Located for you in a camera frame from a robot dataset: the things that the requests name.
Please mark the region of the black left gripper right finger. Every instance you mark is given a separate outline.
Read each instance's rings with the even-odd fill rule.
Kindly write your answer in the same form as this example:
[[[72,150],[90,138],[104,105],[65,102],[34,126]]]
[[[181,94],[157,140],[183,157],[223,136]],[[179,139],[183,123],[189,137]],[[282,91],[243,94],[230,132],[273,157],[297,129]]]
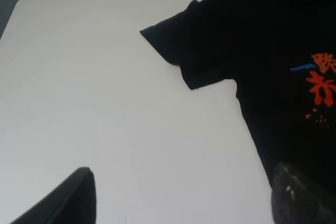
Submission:
[[[335,197],[290,164],[274,169],[271,209],[274,223],[335,223]]]

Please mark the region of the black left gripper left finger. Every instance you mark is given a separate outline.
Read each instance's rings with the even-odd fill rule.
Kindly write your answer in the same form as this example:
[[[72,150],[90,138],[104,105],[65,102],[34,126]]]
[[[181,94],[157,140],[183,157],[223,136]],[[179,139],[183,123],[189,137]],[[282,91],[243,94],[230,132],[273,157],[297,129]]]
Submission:
[[[94,174],[80,167],[13,223],[95,224],[97,196]]]

